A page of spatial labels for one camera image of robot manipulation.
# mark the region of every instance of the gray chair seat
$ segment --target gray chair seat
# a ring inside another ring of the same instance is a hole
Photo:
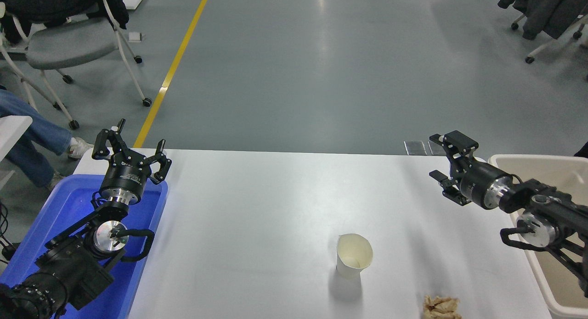
[[[118,49],[105,18],[91,18],[46,28],[31,35],[27,62],[39,70],[79,66]]]

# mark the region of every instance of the black electronic device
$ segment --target black electronic device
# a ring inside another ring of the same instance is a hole
[[[443,195],[464,206],[469,202],[490,210],[500,208],[506,213],[524,209],[516,227],[502,229],[500,237],[507,246],[523,250],[549,252],[573,273],[584,296],[588,297],[588,207],[575,204],[571,195],[535,179],[522,181],[516,175],[500,170],[474,158],[478,143],[459,131],[431,135],[440,145],[450,163],[449,177],[438,170],[429,173],[443,188]],[[584,245],[568,238],[577,233]],[[526,242],[514,241],[521,235]],[[581,261],[573,260],[576,254]]]
[[[164,154],[165,140],[151,157],[129,149],[120,137],[123,126],[124,119],[96,137],[92,158],[108,160],[109,166],[90,200],[95,210],[45,244],[48,250],[35,261],[36,273],[13,287],[0,284],[0,319],[57,319],[67,303],[79,310],[112,283],[109,271],[114,265],[139,261],[149,253],[153,231],[127,229],[122,220],[129,205],[140,202],[147,179],[164,181],[172,161]],[[152,173],[154,162],[159,170]],[[129,237],[147,238],[140,254],[125,256]]]

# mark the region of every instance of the sneaker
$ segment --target sneaker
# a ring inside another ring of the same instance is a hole
[[[94,148],[94,146],[84,141],[84,139],[80,137],[72,138],[71,145],[68,147],[68,157],[73,158],[74,160],[79,160],[84,156],[86,151],[92,148]]]
[[[63,175],[61,175],[61,173],[59,173],[57,171],[53,171],[53,178],[51,178],[51,181],[49,182],[49,184],[47,186],[45,186],[45,188],[48,189],[49,191],[53,191],[55,186],[57,186],[59,181],[61,181],[61,179],[63,179],[63,178],[65,178],[65,177]]]

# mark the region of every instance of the paper cup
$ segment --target paper cup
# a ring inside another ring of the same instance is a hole
[[[347,279],[372,264],[373,250],[361,235],[340,235],[337,242],[337,272]]]

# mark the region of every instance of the dark coat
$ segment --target dark coat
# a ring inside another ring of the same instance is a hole
[[[523,38],[535,39],[545,31],[554,39],[576,20],[588,0],[500,0],[498,6],[519,10],[527,16],[523,26]]]

